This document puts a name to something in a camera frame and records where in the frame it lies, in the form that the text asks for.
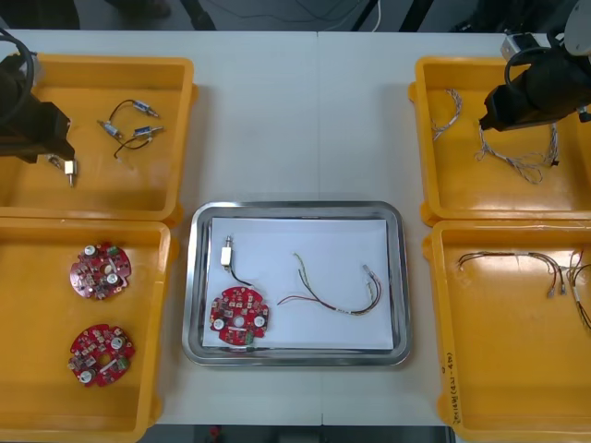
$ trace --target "cable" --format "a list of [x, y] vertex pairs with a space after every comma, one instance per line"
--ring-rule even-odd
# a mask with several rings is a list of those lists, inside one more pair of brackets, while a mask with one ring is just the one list
[[519, 53], [513, 54], [513, 56], [507, 61], [507, 65], [505, 65], [505, 84], [507, 85], [507, 87], [509, 87], [509, 89], [515, 93], [523, 94], [523, 92], [519, 88], [517, 88], [511, 80], [511, 68], [515, 66], [518, 60], [522, 58], [524, 55], [535, 53], [543, 54], [548, 52], [549, 50], [550, 48], [538, 46], [535, 48], [526, 48], [523, 49], [523, 51], [520, 51]]
[[[546, 155], [539, 152], [530, 152], [521, 157], [507, 157], [496, 150], [494, 150], [484, 138], [484, 130], [482, 126], [478, 127], [478, 133], [480, 135], [480, 151], [475, 154], [477, 161], [482, 162], [487, 154], [497, 157], [514, 168], [525, 180], [532, 185], [538, 185], [544, 179], [544, 175], [540, 171], [542, 166], [556, 166], [558, 165], [558, 128], [556, 124], [552, 124], [550, 127], [550, 142], [548, 146], [548, 153]], [[535, 162], [534, 158], [538, 157], [539, 162]]]
[[[211, 3], [212, 5], [216, 6], [217, 8], [221, 9], [222, 11], [225, 11], [228, 14], [233, 15], [234, 17], [238, 17], [238, 18], [272, 18], [274, 20], [282, 21], [283, 23], [313, 23], [313, 22], [317, 21], [318, 19], [320, 19], [322, 21], [336, 21], [341, 18], [348, 18], [351, 15], [351, 13], [357, 8], [357, 6], [359, 5], [359, 2], [360, 2], [360, 0], [356, 0], [356, 5], [353, 6], [348, 12], [343, 13], [340, 17], [331, 18], [331, 19], [316, 18], [316, 15], [313, 14], [307, 7], [303, 6], [300, 2], [297, 2], [300, 6], [302, 6], [304, 9], [306, 9], [306, 11], [312, 17], [314, 17], [314, 19], [310, 19], [310, 18], [282, 18], [282, 17], [275, 16], [273, 14], [246, 14], [246, 15], [243, 15], [243, 14], [236, 13], [235, 11], [233, 11], [232, 9], [229, 9], [228, 7], [226, 7], [224, 5], [219, 4], [215, 0], [207, 0], [207, 1], [209, 3]], [[329, 12], [326, 13], [326, 15], [330, 14], [342, 2], [343, 1], [338, 2], [333, 8], [331, 8], [329, 10]]]
[[144, 141], [142, 144], [140, 144], [139, 146], [128, 146], [127, 145], [128, 143], [131, 143], [132, 141], [136, 141], [137, 139], [138, 139], [137, 137], [133, 137], [133, 138], [130, 138], [128, 141], [124, 142], [124, 143], [121, 143], [119, 141], [119, 148], [117, 148], [117, 150], [113, 153], [113, 157], [115, 157], [116, 159], [119, 160], [119, 157], [117, 157], [117, 154], [123, 148], [126, 148], [128, 150], [138, 150], [140, 148], [143, 148], [144, 146], [146, 146], [148, 143], [150, 143], [152, 141], [152, 137], [150, 137], [146, 141]]
[[435, 124], [435, 121], [431, 118], [431, 129], [435, 133], [433, 134], [433, 141], [437, 140], [441, 134], [443, 134], [450, 127], [452, 127], [455, 121], [459, 118], [460, 112], [462, 111], [462, 105], [464, 104], [464, 102], [462, 102], [462, 97], [460, 97], [460, 94], [457, 90], [447, 89], [445, 91], [453, 99], [453, 104], [455, 105], [455, 113], [453, 114], [452, 120], [450, 120], [446, 125], [443, 126], [437, 126]]
[[123, 106], [126, 103], [133, 103], [135, 100], [133, 99], [126, 99], [123, 100], [122, 102], [120, 102], [119, 104], [116, 105], [116, 107], [113, 109], [113, 111], [111, 112], [111, 115], [109, 115], [109, 120], [107, 120], [109, 123], [111, 123], [113, 121], [113, 119], [115, 118], [115, 114], [117, 111], [119, 111], [119, 108], [121, 106]]
[[581, 265], [581, 261], [583, 260], [583, 251], [581, 251], [581, 254], [579, 255], [579, 261], [573, 267], [573, 256], [574, 256], [574, 253], [571, 255], [571, 262], [570, 262], [571, 266], [570, 266], [569, 270], [566, 272], [566, 277], [567, 277], [569, 284], [571, 285], [571, 289], [572, 289], [573, 297], [574, 297], [574, 304], [576, 305], [576, 308], [579, 312], [579, 317], [583, 321], [583, 324], [586, 326], [586, 328], [588, 330], [591, 330], [591, 318], [589, 318], [587, 311], [583, 307], [583, 304], [581, 303], [581, 297], [579, 296], [579, 292], [576, 289], [577, 276], [579, 275], [579, 273], [581, 273], [581, 271], [583, 269], [585, 269], [591, 265], [584, 265], [582, 267], [579, 267]]
[[371, 30], [371, 31], [375, 32], [376, 30], [378, 30], [378, 28], [380, 27], [380, 23], [381, 23], [381, 0], [378, 0], [378, 22], [376, 23], [376, 26], [374, 26], [373, 30]]
[[232, 274], [232, 277], [234, 277], [234, 280], [238, 281], [239, 283], [242, 283], [245, 286], [254, 286], [254, 284], [249, 283], [248, 281], [240, 280], [238, 277], [236, 277], [236, 273], [234, 271], [234, 261], [233, 260], [230, 261], [230, 274]]
[[355, 4], [355, 6], [353, 6], [353, 8], [349, 11], [349, 13], [346, 16], [344, 16], [344, 18], [341, 21], [339, 21], [336, 25], [332, 25], [329, 28], [322, 30], [322, 32], [326, 32], [327, 30], [335, 30], [335, 29], [339, 28], [341, 25], [343, 25], [353, 15], [353, 13], [357, 10], [360, 3], [361, 3], [361, 1], [357, 0], [357, 3]]
[[556, 281], [557, 276], [560, 276], [561, 279], [561, 293], [566, 294], [566, 286], [564, 285], [564, 278], [562, 276], [562, 269], [556, 260], [546, 254], [541, 254], [538, 252], [490, 252], [490, 251], [479, 251], [479, 252], [472, 252], [468, 254], [462, 255], [458, 259], [458, 266], [460, 269], [463, 269], [463, 265], [465, 262], [482, 257], [531, 257], [537, 260], [543, 261], [546, 265], [549, 266], [549, 269], [552, 269], [552, 282], [548, 289], [548, 298], [552, 297], [555, 292], [556, 288]]
[[308, 12], [313, 18], [315, 18], [316, 20], [321, 20], [321, 21], [335, 21], [338, 19], [343, 18], [344, 16], [346, 16], [346, 13], [343, 14], [342, 16], [338, 17], [338, 18], [327, 18], [327, 16], [334, 10], [336, 9], [338, 6], [343, 4], [344, 0], [341, 0], [339, 2], [335, 2], [334, 5], [331, 6], [331, 8], [326, 11], [324, 14], [322, 15], [317, 15], [314, 12], [312, 12], [306, 5], [304, 5], [301, 0], [295, 0], [295, 2], [302, 8], [304, 9], [306, 12]]
[[25, 64], [27, 65], [27, 73], [25, 74], [25, 84], [23, 85], [22, 91], [20, 92], [20, 97], [18, 97], [17, 103], [13, 106], [13, 108], [8, 111], [6, 114], [0, 116], [0, 126], [5, 125], [10, 120], [14, 118], [14, 116], [20, 111], [30, 96], [30, 91], [33, 89], [33, 81], [35, 79], [35, 65], [33, 63], [33, 57], [29, 48], [21, 42], [20, 40], [15, 39], [9, 32], [0, 28], [0, 42], [10, 42], [17, 46], [18, 52], [23, 56], [25, 59]]
[[[306, 273], [306, 266], [304, 265], [304, 260], [297, 253], [294, 253], [294, 256], [297, 258], [297, 260], [299, 261], [299, 265], [300, 265], [300, 269], [297, 270], [297, 273], [299, 275], [299, 279], [302, 281], [302, 283], [304, 284], [306, 289], [308, 289], [308, 291], [310, 292], [310, 294], [312, 295], [313, 298], [304, 297], [301, 295], [290, 295], [290, 296], [285, 297], [284, 299], [280, 300], [277, 303], [277, 305], [282, 305], [283, 303], [290, 301], [290, 300], [307, 300], [309, 302], [320, 303], [324, 307], [327, 307], [332, 311], [340, 312], [342, 314], [348, 314], [350, 316], [363, 316], [363, 315], [367, 314], [369, 311], [371, 311], [374, 307], [376, 307], [376, 305], [380, 302], [381, 292], [382, 292], [381, 281], [378, 278], [378, 276], [368, 267], [368, 265], [363, 265], [363, 270], [366, 272], [366, 274], [369, 276], [369, 279], [370, 279], [370, 281], [368, 282], [368, 290], [369, 290], [369, 299], [370, 299], [371, 303], [364, 309], [360, 309], [357, 311], [345, 311], [341, 308], [338, 308], [333, 305], [329, 305], [328, 303], [320, 300], [320, 298], [314, 293], [314, 291], [312, 290], [312, 288], [310, 286], [310, 282], [308, 280], [308, 274]], [[373, 290], [371, 288], [371, 283], [373, 283], [375, 286], [375, 290], [376, 290], [375, 294], [373, 293]]]

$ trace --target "round circuit board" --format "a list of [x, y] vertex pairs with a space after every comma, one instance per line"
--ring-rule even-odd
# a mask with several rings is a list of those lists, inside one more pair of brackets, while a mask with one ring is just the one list
[[125, 251], [109, 243], [88, 245], [70, 269], [70, 283], [84, 298], [103, 300], [123, 291], [131, 264]]
[[269, 307], [262, 300], [262, 295], [249, 288], [226, 289], [211, 304], [211, 330], [220, 333], [220, 340], [235, 346], [248, 346], [255, 337], [264, 337]]
[[72, 343], [67, 367], [85, 386], [106, 386], [116, 382], [129, 369], [136, 352], [121, 328], [95, 325], [83, 330]]

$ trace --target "gray floor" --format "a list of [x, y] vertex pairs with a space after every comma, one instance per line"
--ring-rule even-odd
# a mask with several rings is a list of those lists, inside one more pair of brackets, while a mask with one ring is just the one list
[[[192, 30], [188, 16], [179, 0], [168, 0], [172, 15], [165, 19], [126, 20], [117, 10], [99, 0], [75, 0], [84, 30]], [[317, 16], [322, 16], [333, 5], [332, 21], [314, 19], [296, 0], [201, 0], [218, 30], [333, 30], [347, 31], [353, 27], [367, 0], [299, 0]], [[400, 28], [412, 0], [381, 0], [381, 22], [378, 31], [394, 32]], [[342, 21], [342, 15], [357, 5]], [[435, 0], [421, 27], [421, 31], [445, 32], [458, 21], [468, 17], [476, 0]], [[241, 18], [238, 16], [274, 15], [277, 18]], [[377, 8], [361, 30], [371, 30], [378, 19]]]

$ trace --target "table surface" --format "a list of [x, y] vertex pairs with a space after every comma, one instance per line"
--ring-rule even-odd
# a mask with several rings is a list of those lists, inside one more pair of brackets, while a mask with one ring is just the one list
[[[408, 84], [425, 55], [497, 56], [501, 35], [337, 32], [15, 31], [56, 54], [182, 56], [200, 94], [164, 310], [163, 424], [441, 425], [435, 320]], [[213, 200], [383, 200], [403, 216], [414, 342], [383, 368], [220, 368], [181, 349], [188, 225]]]

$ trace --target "connector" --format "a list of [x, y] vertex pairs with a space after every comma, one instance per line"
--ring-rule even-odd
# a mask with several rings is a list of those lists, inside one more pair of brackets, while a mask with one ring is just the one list
[[222, 248], [222, 266], [228, 270], [232, 265], [232, 237], [228, 235], [225, 239], [225, 246]]
[[151, 109], [151, 106], [149, 106], [147, 103], [141, 102], [139, 100], [134, 100], [133, 101], [133, 107], [136, 108], [138, 111], [145, 113], [146, 115], [151, 115], [152, 117], [160, 117], [156, 111], [154, 111], [153, 109]]
[[143, 126], [143, 127], [137, 128], [136, 130], [133, 131], [133, 137], [134, 138], [151, 137], [156, 132], [160, 132], [163, 130], [164, 130], [164, 126], [156, 126], [156, 127]]
[[76, 178], [78, 165], [76, 160], [66, 160], [64, 162], [64, 174], [67, 175], [67, 179], [70, 183], [70, 187], [74, 187], [74, 179]]
[[123, 134], [121, 134], [119, 129], [111, 125], [111, 122], [104, 122], [103, 120], [97, 120], [96, 122], [101, 125], [104, 131], [111, 137], [116, 138], [117, 140], [123, 138]]

